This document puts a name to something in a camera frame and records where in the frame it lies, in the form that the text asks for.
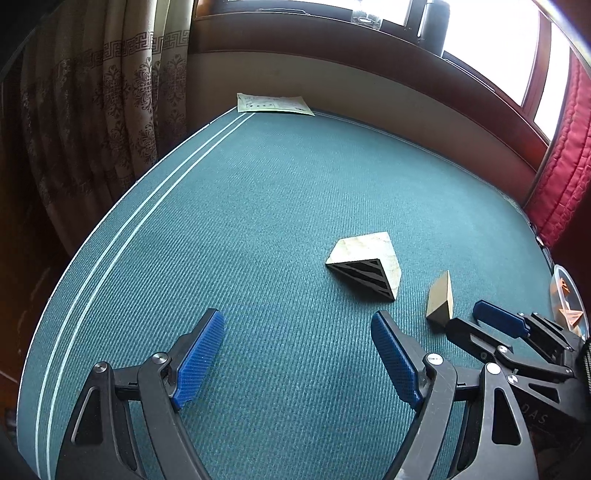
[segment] patterned curtain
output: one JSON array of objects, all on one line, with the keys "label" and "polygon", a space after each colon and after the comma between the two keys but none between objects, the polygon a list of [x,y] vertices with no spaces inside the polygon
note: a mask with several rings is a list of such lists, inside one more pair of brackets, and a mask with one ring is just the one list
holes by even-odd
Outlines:
[{"label": "patterned curtain", "polygon": [[66,0],[25,48],[29,162],[70,255],[187,136],[192,9],[193,0]]}]

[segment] paper sheet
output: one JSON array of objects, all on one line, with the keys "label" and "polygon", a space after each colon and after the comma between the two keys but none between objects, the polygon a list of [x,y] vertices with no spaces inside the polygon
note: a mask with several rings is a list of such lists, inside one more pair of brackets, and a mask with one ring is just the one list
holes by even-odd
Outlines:
[{"label": "paper sheet", "polygon": [[314,115],[302,97],[264,97],[237,93],[239,112],[292,112]]}]

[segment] white stripe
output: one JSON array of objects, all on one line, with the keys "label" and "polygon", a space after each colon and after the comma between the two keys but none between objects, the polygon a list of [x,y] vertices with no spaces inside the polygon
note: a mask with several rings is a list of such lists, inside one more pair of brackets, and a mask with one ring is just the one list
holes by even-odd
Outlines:
[{"label": "white stripe", "polygon": [[236,129],[238,129],[238,127],[240,127],[244,122],[246,122],[253,115],[254,115],[254,113],[251,113],[244,120],[242,120],[242,122],[240,122],[239,124],[237,124],[237,126],[235,126],[234,128],[232,128],[227,134],[225,134],[222,138],[220,138],[217,142],[215,142],[211,147],[209,147],[209,149],[203,155],[201,155],[201,157],[199,157],[195,162],[193,162],[193,164],[168,188],[168,190],[158,199],[158,201],[148,211],[148,213],[146,213],[146,215],[144,215],[144,217],[140,220],[140,222],[137,224],[137,226],[131,232],[131,234],[129,235],[129,237],[127,237],[127,240],[119,248],[119,251],[117,252],[117,254],[115,255],[115,257],[113,258],[113,260],[109,264],[109,267],[106,269],[105,273],[103,274],[103,276],[100,278],[99,282],[97,283],[95,289],[92,291],[92,294],[90,295],[90,298],[88,299],[88,302],[86,302],[86,305],[85,305],[84,310],[82,311],[82,314],[80,315],[80,317],[78,318],[78,321],[76,322],[76,327],[74,328],[74,332],[72,333],[72,338],[70,338],[70,342],[68,343],[68,347],[66,349],[66,353],[64,354],[63,358],[61,359],[60,370],[59,370],[59,372],[57,374],[57,380],[56,380],[56,384],[55,384],[55,387],[54,387],[53,396],[51,397],[51,406],[50,406],[50,409],[49,409],[49,420],[47,422],[47,443],[46,443],[47,478],[49,480],[51,480],[51,465],[50,465],[51,462],[50,462],[50,457],[49,457],[50,442],[51,442],[51,425],[53,423],[53,413],[54,413],[54,409],[55,409],[55,406],[56,406],[57,393],[58,393],[59,388],[60,388],[61,378],[62,378],[62,376],[64,374],[65,366],[67,364],[68,359],[70,358],[70,353],[72,352],[72,347],[74,346],[74,341],[76,340],[76,336],[78,335],[78,331],[80,330],[80,327],[82,326],[82,323],[84,322],[84,319],[86,318],[86,315],[88,314],[88,311],[90,310],[90,306],[92,305],[93,301],[95,300],[96,295],[98,294],[100,288],[103,286],[103,284],[105,283],[105,280],[107,279],[107,277],[109,276],[109,274],[113,270],[113,267],[117,263],[117,260],[119,259],[119,257],[123,254],[123,252],[125,251],[125,249],[129,245],[129,243],[133,240],[135,234],[139,231],[139,229],[146,222],[146,220],[148,218],[150,218],[150,216],[152,215],[152,213],[154,213],[154,211],[156,210],[156,208],[158,208],[158,206],[163,202],[163,200],[168,196],[168,194],[170,194],[170,192],[173,191],[173,189],[182,181],[182,179],[184,179],[188,175],[188,173],[199,162],[202,161],[202,159],[204,159],[214,148],[216,148],[231,133],[233,133]]},{"label": "white stripe", "polygon": [[12,380],[13,382],[15,382],[18,385],[18,380],[16,380],[15,378],[11,377],[10,375],[4,373],[2,370],[0,370],[0,375],[2,375],[3,377]]},{"label": "white stripe", "polygon": [[[217,137],[220,133],[222,133],[226,128],[228,128],[230,125],[232,125],[236,120],[238,120],[240,117],[244,116],[245,113],[243,113],[242,115],[240,115],[239,117],[236,117],[234,120],[232,120],[232,122],[230,122],[229,124],[227,124],[224,128],[222,128],[218,133],[216,133],[214,136],[212,136],[211,138],[209,138],[209,140],[207,140],[203,145],[201,145],[194,153],[193,155],[195,155],[195,153],[197,153],[198,151],[200,151],[203,147],[205,147],[205,145],[207,145],[209,142],[211,142],[211,140],[213,140],[215,137]],[[197,135],[201,130],[195,132],[193,135],[191,135],[188,139],[186,139],[184,142],[182,142],[181,144],[179,144],[175,149],[171,150],[167,155],[165,155],[162,160],[160,160],[156,165],[154,165],[150,170],[148,170],[148,172],[146,172],[144,174],[147,175],[149,172],[152,171],[152,169],[154,169],[160,162],[162,162],[165,158],[167,158],[170,154],[172,154],[176,149],[178,149],[179,147],[181,147],[185,142],[187,142],[188,140],[190,140],[191,138],[193,138],[195,135]],[[186,162],[188,162],[189,158],[187,158],[186,160],[184,160],[179,166],[177,166],[155,189],[152,193],[150,193],[150,195],[148,195],[148,197],[146,197],[146,199],[140,204],[140,206],[138,206],[136,208],[136,210],[133,212],[133,214],[125,221],[125,223],[123,224],[123,226],[119,229],[119,231],[117,231],[117,233],[115,234],[115,236],[112,238],[112,240],[110,241],[109,245],[107,246],[107,248],[101,253],[100,257],[96,260],[94,266],[92,267],[90,273],[88,274],[88,276],[86,277],[85,281],[83,282],[82,286],[78,289],[78,292],[76,293],[76,296],[74,298],[74,302],[72,303],[72,305],[70,306],[68,313],[66,314],[66,318],[64,319],[64,321],[61,324],[60,330],[57,334],[56,340],[54,342],[53,345],[53,349],[51,351],[51,354],[49,356],[49,360],[47,362],[47,366],[46,366],[46,370],[45,370],[45,374],[43,376],[43,382],[41,383],[41,390],[39,392],[39,398],[37,400],[37,416],[35,418],[35,466],[37,468],[37,475],[40,474],[40,466],[39,466],[39,424],[40,424],[40,418],[41,418],[41,403],[43,402],[43,397],[45,394],[45,388],[47,386],[47,378],[48,378],[48,372],[49,369],[51,368],[51,365],[53,363],[54,357],[56,355],[56,350],[57,350],[57,346],[60,343],[61,340],[61,336],[64,333],[64,330],[70,320],[70,316],[72,315],[72,311],[74,310],[74,308],[76,307],[76,304],[78,303],[78,300],[80,299],[80,296],[82,295],[82,293],[84,292],[86,286],[88,285],[88,282],[90,281],[90,279],[92,278],[92,276],[94,275],[94,273],[96,272],[96,269],[98,268],[99,264],[103,261],[103,259],[105,258],[106,254],[111,250],[111,248],[113,247],[115,241],[119,238],[120,234],[123,232],[123,230],[129,225],[129,223],[131,222],[131,220],[134,219],[134,217],[136,217],[136,215],[139,213],[139,211],[145,206],[145,204],[150,200],[150,198],[152,198],[156,192],[158,192],[160,190],[160,188],[162,188],[162,186],[169,181],[169,179],[176,173],[178,172],[178,170],[185,165]],[[137,185],[137,183],[135,183],[127,192],[125,192],[125,194],[115,203],[115,205],[113,206],[113,208],[109,211],[109,213],[111,213],[111,211],[113,211],[113,209],[119,205],[119,202],[121,200],[123,200],[123,198],[125,198],[125,196],[131,191],[131,189],[133,187],[135,187],[135,185]],[[102,224],[102,222],[105,220],[105,218],[107,217],[107,215],[105,217],[103,217],[103,219],[101,219],[101,221],[98,223],[98,225],[95,227],[95,229],[93,230],[93,232],[86,238],[84,244],[88,241],[88,239],[92,236],[92,234],[94,233],[94,231]],[[74,258],[72,259],[71,263],[68,265],[68,267],[66,268],[64,274],[61,276],[61,279],[64,277],[64,275],[66,274],[66,272],[68,271],[68,269],[70,268],[70,265],[72,265],[74,263],[74,260],[76,259],[78,253],[80,252],[80,250],[82,249],[82,247],[80,247],[80,249],[76,252],[76,255],[74,255]],[[60,281],[58,282],[55,291],[57,290],[57,288],[60,285]],[[43,314],[41,315],[41,319],[43,319],[43,315],[45,314],[45,310],[47,309],[47,305],[49,305],[49,301],[51,300],[51,298],[53,297],[53,293],[51,294],[51,297],[49,298],[45,309],[43,310]],[[39,325],[41,325],[41,320],[39,321],[39,323],[37,324],[37,329],[39,328]],[[27,366],[27,358],[25,358],[25,367],[23,367],[23,372],[24,372],[24,368],[26,368]]]}]

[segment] bottle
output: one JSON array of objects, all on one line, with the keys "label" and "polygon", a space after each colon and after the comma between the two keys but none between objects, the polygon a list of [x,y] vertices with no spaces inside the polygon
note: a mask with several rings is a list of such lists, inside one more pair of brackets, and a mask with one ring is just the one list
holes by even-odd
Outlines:
[{"label": "bottle", "polygon": [[355,0],[351,23],[379,30],[382,27],[380,0]]},{"label": "bottle", "polygon": [[427,0],[418,29],[418,46],[438,57],[443,55],[443,44],[449,25],[450,8],[444,0]]}]

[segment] white marble block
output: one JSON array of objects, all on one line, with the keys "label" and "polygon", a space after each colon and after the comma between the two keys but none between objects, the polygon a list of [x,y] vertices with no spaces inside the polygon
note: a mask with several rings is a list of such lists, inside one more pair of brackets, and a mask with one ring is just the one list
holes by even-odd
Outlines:
[{"label": "white marble block", "polygon": [[326,266],[396,300],[402,271],[388,232],[342,238]]}]

